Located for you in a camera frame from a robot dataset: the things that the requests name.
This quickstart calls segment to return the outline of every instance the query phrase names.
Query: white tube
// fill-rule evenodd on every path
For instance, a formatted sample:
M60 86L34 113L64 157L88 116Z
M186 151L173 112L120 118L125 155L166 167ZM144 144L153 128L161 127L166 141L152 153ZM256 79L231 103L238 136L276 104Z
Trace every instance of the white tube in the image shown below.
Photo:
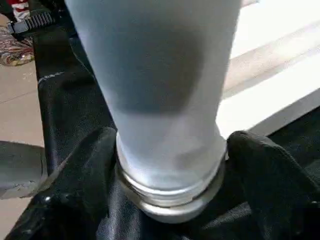
M215 119L240 0L65 0L144 201L186 204L215 177Z

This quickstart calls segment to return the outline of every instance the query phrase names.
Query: white surface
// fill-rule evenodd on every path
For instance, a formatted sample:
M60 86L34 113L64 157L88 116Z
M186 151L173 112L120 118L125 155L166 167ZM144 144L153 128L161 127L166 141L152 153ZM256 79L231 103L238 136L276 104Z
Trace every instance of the white surface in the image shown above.
M263 0L240 10L230 58L320 20L320 1Z
M223 99L217 125L226 139L237 130L268 135L320 106L319 51L260 83Z

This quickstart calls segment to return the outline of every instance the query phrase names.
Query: tile floor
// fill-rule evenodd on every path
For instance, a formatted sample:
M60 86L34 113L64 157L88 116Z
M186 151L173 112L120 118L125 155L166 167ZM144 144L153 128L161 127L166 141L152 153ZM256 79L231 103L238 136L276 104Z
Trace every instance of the tile floor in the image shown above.
M5 22L0 15L0 25ZM0 65L1 140L44 145L34 62L15 67ZM0 239L5 238L29 201L0 200Z

